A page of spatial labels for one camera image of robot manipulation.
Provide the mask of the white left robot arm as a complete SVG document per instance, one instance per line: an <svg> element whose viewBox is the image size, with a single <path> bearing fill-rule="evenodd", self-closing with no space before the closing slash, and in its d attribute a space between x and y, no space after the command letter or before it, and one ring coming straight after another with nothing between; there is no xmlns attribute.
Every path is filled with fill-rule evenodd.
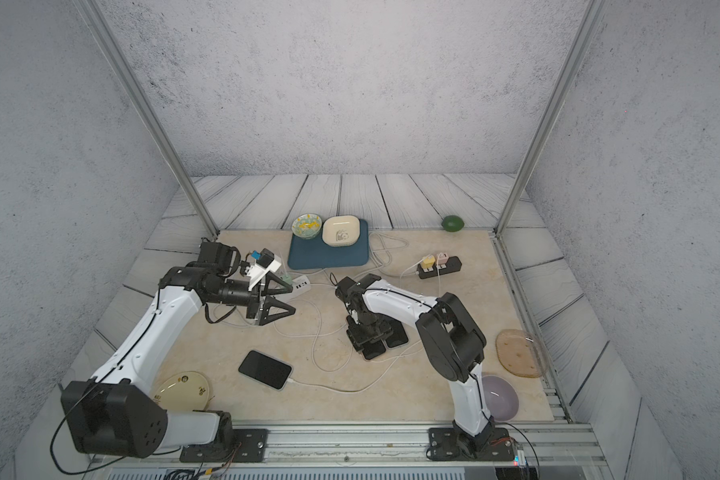
<svg viewBox="0 0 720 480"><path fill-rule="evenodd" d="M62 391L64 416L79 453L112 462L146 458L162 449L200 449L204 458L227 459L233 427L227 412L171 412L150 392L159 369L187 323L211 305L243 307L263 326L291 316L278 295L293 288L277 274L281 258L268 249L242 256L233 246L203 241L196 260L171 268L158 282L145 314L112 356L85 381Z"/></svg>

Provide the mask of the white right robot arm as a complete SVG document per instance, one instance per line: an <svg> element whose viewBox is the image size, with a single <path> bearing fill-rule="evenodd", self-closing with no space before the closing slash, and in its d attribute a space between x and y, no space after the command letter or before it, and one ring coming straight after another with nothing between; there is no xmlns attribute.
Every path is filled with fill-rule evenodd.
<svg viewBox="0 0 720 480"><path fill-rule="evenodd" d="M449 382L461 449L483 450L495 429L481 383L486 338L461 300L415 294L374 274L341 279L335 295L347 311L350 343L367 360L407 343L406 326L417 331L431 366Z"/></svg>

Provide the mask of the phone with pale green case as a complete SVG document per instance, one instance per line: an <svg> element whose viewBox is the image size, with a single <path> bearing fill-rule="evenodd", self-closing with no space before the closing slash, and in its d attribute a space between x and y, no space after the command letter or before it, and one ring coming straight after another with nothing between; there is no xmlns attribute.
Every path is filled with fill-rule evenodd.
<svg viewBox="0 0 720 480"><path fill-rule="evenodd" d="M399 321L389 321L391 328L389 336L384 340L387 348L397 348L409 342L409 337L403 324Z"/></svg>

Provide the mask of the phone with pink case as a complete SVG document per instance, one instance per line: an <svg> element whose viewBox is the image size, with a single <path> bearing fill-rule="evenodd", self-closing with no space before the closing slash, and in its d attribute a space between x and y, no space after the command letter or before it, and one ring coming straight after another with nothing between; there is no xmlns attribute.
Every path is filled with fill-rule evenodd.
<svg viewBox="0 0 720 480"><path fill-rule="evenodd" d="M375 342L366 342L362 345L360 353L365 360L371 361L380 355L384 354L387 350L385 343L382 340Z"/></svg>

